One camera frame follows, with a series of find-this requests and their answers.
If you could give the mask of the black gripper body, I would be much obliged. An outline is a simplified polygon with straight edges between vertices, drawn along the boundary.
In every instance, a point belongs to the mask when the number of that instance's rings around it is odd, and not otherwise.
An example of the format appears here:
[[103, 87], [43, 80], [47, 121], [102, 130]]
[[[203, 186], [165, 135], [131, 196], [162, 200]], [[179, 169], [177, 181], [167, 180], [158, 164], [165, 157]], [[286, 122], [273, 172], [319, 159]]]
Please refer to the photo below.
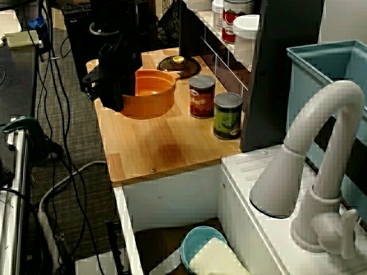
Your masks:
[[94, 100], [103, 95], [106, 84], [118, 82], [123, 93], [123, 77], [142, 66], [140, 48], [136, 45], [103, 45], [98, 52], [99, 64], [83, 78], [87, 94]]

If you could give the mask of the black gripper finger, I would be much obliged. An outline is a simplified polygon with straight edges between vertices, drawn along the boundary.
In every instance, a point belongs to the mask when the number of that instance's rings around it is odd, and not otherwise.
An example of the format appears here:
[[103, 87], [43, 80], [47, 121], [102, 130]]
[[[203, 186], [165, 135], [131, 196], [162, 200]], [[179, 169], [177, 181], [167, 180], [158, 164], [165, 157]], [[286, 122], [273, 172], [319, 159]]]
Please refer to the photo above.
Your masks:
[[135, 73], [126, 74], [123, 77], [123, 94], [126, 96], [135, 96]]
[[108, 83], [103, 88], [101, 101], [104, 107], [120, 112], [124, 108], [123, 94], [118, 82]]

